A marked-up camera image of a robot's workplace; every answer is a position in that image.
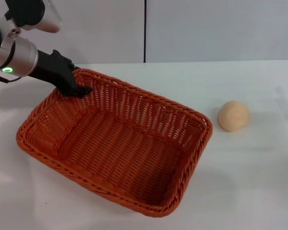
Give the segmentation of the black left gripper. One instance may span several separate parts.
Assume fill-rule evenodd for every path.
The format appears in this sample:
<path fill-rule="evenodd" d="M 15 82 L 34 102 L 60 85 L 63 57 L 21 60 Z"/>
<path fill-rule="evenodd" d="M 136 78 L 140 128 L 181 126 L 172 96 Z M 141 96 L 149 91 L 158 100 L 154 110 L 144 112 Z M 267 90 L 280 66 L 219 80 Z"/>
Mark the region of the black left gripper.
<path fill-rule="evenodd" d="M 83 98 L 92 92 L 92 88 L 76 84 L 73 71 L 77 69 L 81 68 L 59 51 L 53 50 L 47 54 L 39 50 L 36 66 L 29 76 L 51 83 L 63 96 Z"/>

